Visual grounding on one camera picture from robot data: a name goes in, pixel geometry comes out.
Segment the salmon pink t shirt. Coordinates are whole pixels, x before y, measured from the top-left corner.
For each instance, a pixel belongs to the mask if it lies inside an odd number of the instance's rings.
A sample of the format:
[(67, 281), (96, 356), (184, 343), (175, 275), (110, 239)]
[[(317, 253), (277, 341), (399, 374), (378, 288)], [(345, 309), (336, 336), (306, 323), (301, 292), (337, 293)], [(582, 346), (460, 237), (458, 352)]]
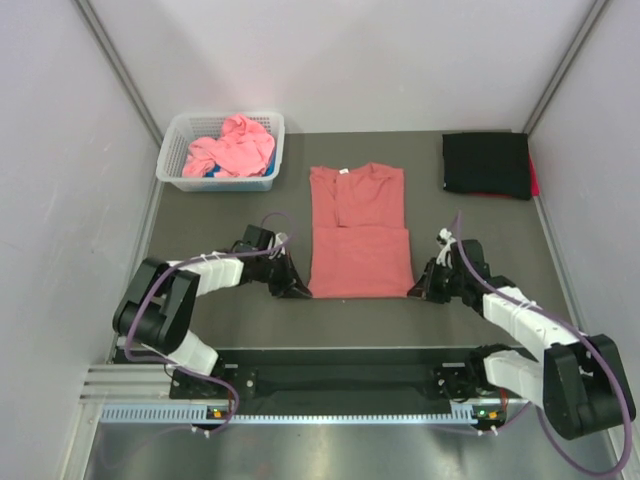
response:
[(315, 298), (407, 295), (414, 278), (404, 186), (403, 169), (379, 163), (310, 169)]

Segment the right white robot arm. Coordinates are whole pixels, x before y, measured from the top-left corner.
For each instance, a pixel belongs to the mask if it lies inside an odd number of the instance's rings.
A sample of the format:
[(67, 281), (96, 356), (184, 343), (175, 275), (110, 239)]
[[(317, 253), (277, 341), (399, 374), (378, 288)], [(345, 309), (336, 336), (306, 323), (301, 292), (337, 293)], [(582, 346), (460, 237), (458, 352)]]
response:
[(494, 276), (476, 240), (459, 242), (443, 229), (440, 251), (409, 290), (411, 298), (445, 304), (458, 298), (524, 349), (485, 345), (466, 361), (467, 384), (487, 396), (509, 390), (540, 408), (562, 438), (573, 440), (623, 426), (637, 411), (615, 342), (586, 336), (545, 315), (508, 278)]

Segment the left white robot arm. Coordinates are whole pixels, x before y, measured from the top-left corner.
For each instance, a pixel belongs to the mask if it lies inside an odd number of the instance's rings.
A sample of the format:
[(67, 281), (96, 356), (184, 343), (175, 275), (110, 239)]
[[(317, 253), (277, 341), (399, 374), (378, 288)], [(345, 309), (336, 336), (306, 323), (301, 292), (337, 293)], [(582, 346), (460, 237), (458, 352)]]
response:
[(205, 396), (224, 388), (236, 395), (252, 385), (231, 385), (221, 355), (192, 330), (196, 300), (218, 290), (262, 283), (276, 299), (310, 299), (288, 248), (289, 237), (249, 225), (231, 249), (181, 261), (142, 261), (113, 316), (133, 364), (173, 366), (192, 377)]

